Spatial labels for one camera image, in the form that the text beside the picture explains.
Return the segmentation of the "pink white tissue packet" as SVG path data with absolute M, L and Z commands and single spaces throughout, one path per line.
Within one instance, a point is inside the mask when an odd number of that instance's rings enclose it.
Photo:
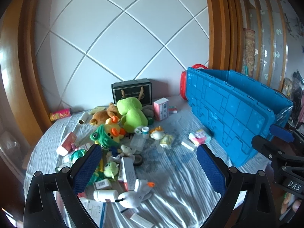
M 203 129 L 199 129 L 193 133 L 190 133 L 188 138 L 197 147 L 206 144 L 211 140 L 210 135 Z

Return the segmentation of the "white goose plush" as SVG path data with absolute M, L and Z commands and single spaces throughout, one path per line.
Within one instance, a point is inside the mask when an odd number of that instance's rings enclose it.
M 136 179 L 135 189 L 120 194 L 115 203 L 119 203 L 122 207 L 128 209 L 138 208 L 143 201 L 152 196 L 151 190 L 155 186 L 154 182 Z

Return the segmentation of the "small white bear plush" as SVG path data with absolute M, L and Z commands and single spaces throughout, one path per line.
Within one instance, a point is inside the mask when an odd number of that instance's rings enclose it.
M 126 146 L 126 145 L 121 145 L 121 155 L 123 157 L 130 157 L 135 154 L 136 149 Z

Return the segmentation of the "cream plush with orange bow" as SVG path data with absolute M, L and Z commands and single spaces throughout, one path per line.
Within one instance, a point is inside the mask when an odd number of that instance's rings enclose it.
M 161 126 L 158 126 L 150 131 L 150 137 L 154 140 L 160 140 L 164 137 L 164 130 Z

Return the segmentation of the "small white teal-label bottle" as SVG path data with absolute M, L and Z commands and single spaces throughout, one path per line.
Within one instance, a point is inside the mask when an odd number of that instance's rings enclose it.
M 149 138 L 149 127 L 148 126 L 144 126 L 142 128 L 142 135 L 145 139 Z

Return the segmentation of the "blue white medicine box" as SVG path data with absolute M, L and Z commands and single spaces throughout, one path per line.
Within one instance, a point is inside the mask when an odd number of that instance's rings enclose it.
M 98 227 L 104 227 L 107 207 L 106 203 L 96 202 L 94 200 L 85 200 L 82 204 Z

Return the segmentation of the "yellow plastic clip toy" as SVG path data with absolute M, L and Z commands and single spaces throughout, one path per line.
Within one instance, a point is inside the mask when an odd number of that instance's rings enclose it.
M 103 158 L 99 162 L 99 171 L 104 172 L 104 160 L 103 160 Z

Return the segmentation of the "small green frog plush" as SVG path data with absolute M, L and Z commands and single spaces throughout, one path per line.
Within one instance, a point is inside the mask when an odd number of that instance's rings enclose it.
M 104 175 L 106 178 L 114 179 L 119 173 L 119 164 L 116 162 L 108 162 L 104 167 Z

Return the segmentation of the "red snack can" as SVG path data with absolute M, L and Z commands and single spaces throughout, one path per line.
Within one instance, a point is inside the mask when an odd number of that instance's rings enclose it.
M 63 109 L 63 110 L 59 110 L 59 111 L 50 113 L 49 119 L 50 119 L 50 121 L 57 121 L 59 119 L 62 119 L 65 117 L 70 117 L 70 116 L 71 116 L 71 109 L 67 108 L 67 109 Z

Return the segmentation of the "black tape roll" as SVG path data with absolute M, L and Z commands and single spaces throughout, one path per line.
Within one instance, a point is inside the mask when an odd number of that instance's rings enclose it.
M 143 164 L 143 157 L 140 154 L 134 154 L 132 156 L 134 167 L 141 166 Z

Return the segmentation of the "clear plastic floss box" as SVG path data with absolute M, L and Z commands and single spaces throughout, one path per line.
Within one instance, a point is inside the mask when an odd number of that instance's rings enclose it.
M 146 138 L 143 136 L 143 134 L 134 134 L 129 146 L 136 151 L 141 152 L 144 148 L 145 143 Z

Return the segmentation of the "small red white box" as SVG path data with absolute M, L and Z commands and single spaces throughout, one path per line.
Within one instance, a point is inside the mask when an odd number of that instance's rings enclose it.
M 168 111 L 169 111 L 169 114 L 176 114 L 176 113 L 178 113 L 178 110 L 177 110 L 177 108 L 174 105 L 170 105 Z

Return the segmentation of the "red plastic case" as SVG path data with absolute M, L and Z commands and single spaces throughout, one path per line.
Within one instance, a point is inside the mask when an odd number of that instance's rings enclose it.
M 192 66 L 192 68 L 194 69 L 208 69 L 208 67 L 202 65 L 202 64 L 199 64 L 199 63 L 196 63 Z M 186 87 L 187 87 L 187 73 L 186 71 L 183 71 L 181 73 L 181 76 L 180 76 L 180 89 L 179 89 L 179 93 L 180 93 L 180 96 L 184 99 L 184 100 L 187 100 L 187 97 L 186 97 Z

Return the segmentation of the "green tin can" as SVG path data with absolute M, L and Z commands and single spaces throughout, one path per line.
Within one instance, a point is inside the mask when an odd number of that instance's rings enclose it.
M 147 120 L 148 120 L 148 124 L 149 125 L 152 125 L 153 122 L 154 122 L 154 119 L 152 117 L 150 117 L 150 116 L 147 117 Z

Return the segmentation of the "black gift bag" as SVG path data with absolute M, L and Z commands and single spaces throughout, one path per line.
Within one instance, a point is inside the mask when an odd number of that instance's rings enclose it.
M 128 97 L 138 98 L 142 105 L 152 104 L 152 83 L 148 79 L 116 82 L 111 89 L 115 104 Z

